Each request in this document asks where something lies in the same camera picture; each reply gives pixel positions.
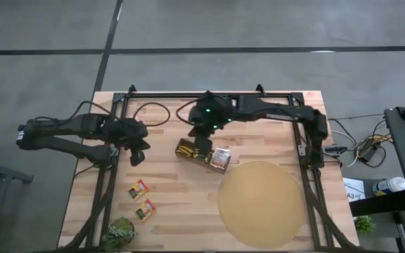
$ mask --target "green plant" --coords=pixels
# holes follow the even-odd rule
[[[108,232],[103,236],[103,249],[109,253],[119,252],[134,236],[132,222],[128,218],[119,218],[109,226]]]
[[[354,225],[356,225],[356,230],[363,235],[368,235],[372,233],[375,228],[375,224],[372,218],[369,216],[357,217],[356,221],[354,221]]]

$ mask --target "butcher block tabletop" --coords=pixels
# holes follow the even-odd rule
[[[267,94],[275,92],[289,91],[268,91]],[[304,94],[306,105],[326,114],[320,91],[296,92]],[[94,102],[110,110],[112,97],[113,92],[96,92]],[[188,138],[187,134],[191,130],[191,126],[179,121],[175,112],[190,100],[194,98],[129,99],[128,117],[132,117],[139,106],[154,101],[169,108],[171,119],[161,126],[148,127],[149,135],[145,141],[151,145],[151,149],[145,150],[146,159],[137,167],[130,164],[130,151],[121,151],[110,220],[112,222],[123,216],[134,224],[137,234],[126,246],[127,251],[257,251],[258,249],[248,247],[235,239],[223,224],[218,210],[217,195],[224,175],[178,158],[174,154],[179,139]],[[288,104],[284,98],[264,98],[264,100]],[[187,118],[191,106],[181,111],[183,118]],[[91,112],[104,113],[94,106]],[[156,105],[144,107],[136,116],[145,124],[158,123],[166,117],[165,110]],[[211,139],[214,148],[225,147],[231,150],[231,162],[227,173],[246,162],[270,162],[292,174],[303,192],[295,136],[290,122],[270,119],[246,123],[232,122],[226,125],[224,130],[216,131]],[[332,145],[332,143],[332,136],[329,135],[323,145]],[[102,143],[85,140],[84,144],[100,145]],[[76,172],[90,165],[88,160],[80,160]],[[74,180],[60,233],[59,247],[69,243],[89,217],[97,177],[98,169],[90,169]],[[128,190],[139,179],[145,182],[149,191],[135,202],[129,196]],[[346,237],[355,245],[359,245],[343,186],[342,173],[337,163],[326,163],[321,169],[321,182],[329,215]],[[146,199],[155,205],[157,212],[142,223],[137,218],[135,210]],[[98,221],[94,236],[95,245],[99,239],[102,215]],[[325,240],[320,218],[317,219],[317,224],[323,244]],[[289,243],[275,250],[311,250],[313,248],[309,220],[306,218],[297,235]]]

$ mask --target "small box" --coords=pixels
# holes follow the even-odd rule
[[[134,201],[137,201],[143,194],[145,194],[148,191],[148,186],[143,182],[143,180],[138,180],[137,183],[131,186],[129,189],[128,193],[129,195],[134,199]]]
[[[198,153],[195,143],[181,138],[174,151],[177,157],[184,158],[220,174],[225,174],[231,160],[230,150],[211,150],[208,155]]]
[[[140,219],[140,221],[144,222],[146,219],[151,217],[156,211],[156,208],[153,206],[149,199],[145,200],[145,202],[140,204],[140,208],[135,211],[135,214]]]

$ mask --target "circular cork board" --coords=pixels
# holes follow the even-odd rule
[[[227,174],[219,189],[218,208],[237,240],[260,249],[290,242],[306,221],[296,180],[268,162],[248,162]]]

